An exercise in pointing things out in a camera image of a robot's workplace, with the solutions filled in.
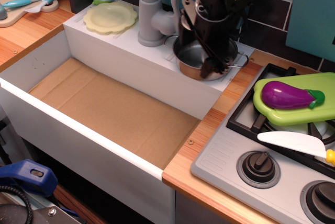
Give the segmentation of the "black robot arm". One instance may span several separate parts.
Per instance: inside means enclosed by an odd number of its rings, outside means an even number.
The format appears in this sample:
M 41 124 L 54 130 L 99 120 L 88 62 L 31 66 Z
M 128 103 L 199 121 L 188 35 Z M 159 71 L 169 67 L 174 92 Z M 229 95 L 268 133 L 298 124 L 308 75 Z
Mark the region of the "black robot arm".
M 234 41 L 253 0 L 182 0 L 179 37 L 173 45 L 176 63 L 186 76 L 217 80 L 235 68 Z

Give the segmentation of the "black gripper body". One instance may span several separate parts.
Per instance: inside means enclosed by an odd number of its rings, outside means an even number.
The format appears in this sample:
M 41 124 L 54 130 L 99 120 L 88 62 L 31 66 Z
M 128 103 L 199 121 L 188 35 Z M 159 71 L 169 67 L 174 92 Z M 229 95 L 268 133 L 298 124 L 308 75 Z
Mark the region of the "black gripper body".
M 200 1 L 182 0 L 180 24 L 193 31 L 208 57 L 214 57 L 224 64 L 224 52 L 231 39 L 222 21 L 210 20 L 207 10 Z

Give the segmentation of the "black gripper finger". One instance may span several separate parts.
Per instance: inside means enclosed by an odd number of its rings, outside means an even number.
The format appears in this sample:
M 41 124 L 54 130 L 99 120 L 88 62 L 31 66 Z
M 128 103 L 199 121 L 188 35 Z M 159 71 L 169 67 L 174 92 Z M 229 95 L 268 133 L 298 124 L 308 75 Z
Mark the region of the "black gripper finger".
M 196 39 L 193 31 L 188 27 L 184 27 L 182 24 L 179 24 L 179 39 L 178 39 L 178 49 L 183 50 L 190 48 L 192 46 L 201 46 L 200 42 Z
M 201 67 L 200 76 L 202 79 L 218 79 L 225 75 L 225 68 L 219 60 L 214 57 L 207 57 Z

